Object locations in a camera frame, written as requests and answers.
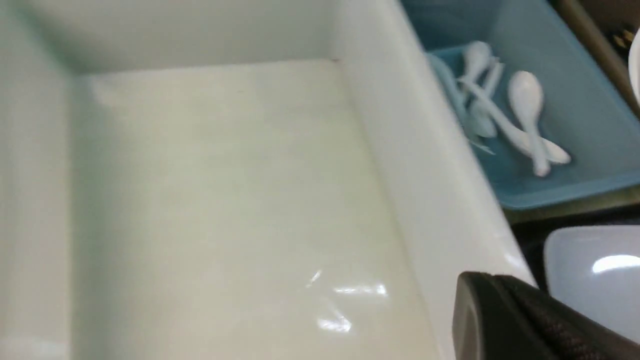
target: white plastic spoon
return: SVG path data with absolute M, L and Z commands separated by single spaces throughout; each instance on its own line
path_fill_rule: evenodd
M 542 144 L 538 131 L 538 121 L 544 103 L 542 86 L 534 74 L 516 72 L 509 82 L 509 102 L 522 128 L 529 135 L 533 155 L 533 172 L 545 177 L 551 171 L 547 160 L 547 150 Z
M 489 115 L 495 120 L 500 130 L 504 133 L 504 136 L 509 142 L 520 152 L 528 157 L 532 157 L 531 142 L 527 133 L 515 127 L 505 116 L 505 114 L 498 108 L 498 106 L 486 95 L 484 90 L 474 83 L 467 80 L 458 80 L 468 87 L 469 91 L 474 94 L 480 100 L 487 110 Z M 554 164 L 569 164 L 571 162 L 571 156 L 564 151 L 560 146 L 555 143 L 542 139 L 542 142 L 547 148 L 547 159 Z
M 495 89 L 498 87 L 500 80 L 502 79 L 502 73 L 504 72 L 504 64 L 498 59 L 494 58 L 493 65 L 489 74 L 484 81 L 484 92 L 491 99 L 495 93 Z M 474 131 L 483 138 L 495 138 L 498 135 L 498 130 L 495 128 L 495 124 L 491 121 L 489 114 L 479 102 L 475 99 L 471 102 L 469 108 L 469 115 L 473 121 Z
M 462 78 L 475 83 L 491 64 L 493 58 L 491 46 L 486 42 L 474 41 L 465 49 L 464 58 L 465 74 Z M 468 92 L 466 90 L 463 91 L 462 99 L 466 104 L 468 99 Z

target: white plastic lid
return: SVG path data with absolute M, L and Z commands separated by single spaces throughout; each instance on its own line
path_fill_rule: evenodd
M 555 231 L 545 266 L 554 298 L 640 343 L 640 226 Z

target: blue container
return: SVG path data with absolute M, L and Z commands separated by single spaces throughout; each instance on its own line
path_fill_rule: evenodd
M 532 209 L 640 184 L 640 122 L 573 33 L 545 0 L 403 0 L 427 52 L 462 74 L 462 46 L 491 44 L 507 65 L 494 101 L 512 120 L 506 88 L 517 70 L 545 91 L 540 129 L 573 162 L 548 177 L 500 134 L 476 151 L 500 203 Z

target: white container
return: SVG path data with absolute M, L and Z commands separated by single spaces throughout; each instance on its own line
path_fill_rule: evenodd
M 24 4 L 3 360 L 452 359 L 460 272 L 532 282 L 396 0 Z
M 640 342 L 640 226 L 572 227 L 545 244 L 550 294 Z

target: plastic spoon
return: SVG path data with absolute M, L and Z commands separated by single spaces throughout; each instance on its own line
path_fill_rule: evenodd
M 493 58 L 491 46 L 486 42 L 474 41 L 467 46 L 464 52 L 465 58 L 465 74 L 463 79 L 467 79 L 472 83 L 477 82 L 480 75 L 489 67 Z M 466 104 L 468 92 L 463 91 L 463 102 Z
M 493 66 L 489 70 L 489 74 L 484 81 L 484 92 L 491 99 L 495 93 L 495 89 L 498 87 L 500 80 L 502 79 L 502 73 L 504 72 L 504 64 L 499 62 L 497 58 L 493 60 Z M 495 128 L 495 124 L 491 121 L 489 114 L 479 102 L 475 99 L 471 102 L 469 108 L 469 114 L 473 121 L 474 131 L 476 134 L 483 138 L 495 138 L 498 135 L 498 130 Z
M 545 177 L 551 171 L 551 165 L 547 160 L 547 150 L 542 144 L 538 131 L 544 94 L 534 74 L 518 71 L 513 75 L 509 82 L 509 102 L 524 131 L 529 135 L 533 154 L 533 172 L 537 176 Z
M 480 138 L 474 132 L 471 127 L 471 118 L 465 108 L 465 103 L 462 101 L 462 94 L 460 93 L 460 89 L 456 84 L 456 76 L 453 74 L 451 68 L 439 57 L 427 53 L 427 59 L 429 60 L 432 69 L 434 70 L 438 80 L 440 80 L 440 84 L 445 90 L 447 98 L 451 103 L 453 110 L 456 113 L 458 121 L 462 125 L 462 130 L 465 132 L 465 136 L 469 142 L 481 149 L 482 151 L 494 155 L 493 151 L 489 149 L 487 146 L 484 146 L 480 142 Z
M 467 80 L 458 80 L 460 83 L 468 87 L 469 91 L 480 100 L 489 115 L 495 120 L 504 136 L 509 142 L 520 152 L 528 157 L 532 157 L 531 143 L 527 133 L 515 127 L 511 121 L 503 114 L 502 110 L 486 95 L 484 90 L 474 83 Z M 571 156 L 555 143 L 542 139 L 547 148 L 547 159 L 554 164 L 569 164 Z

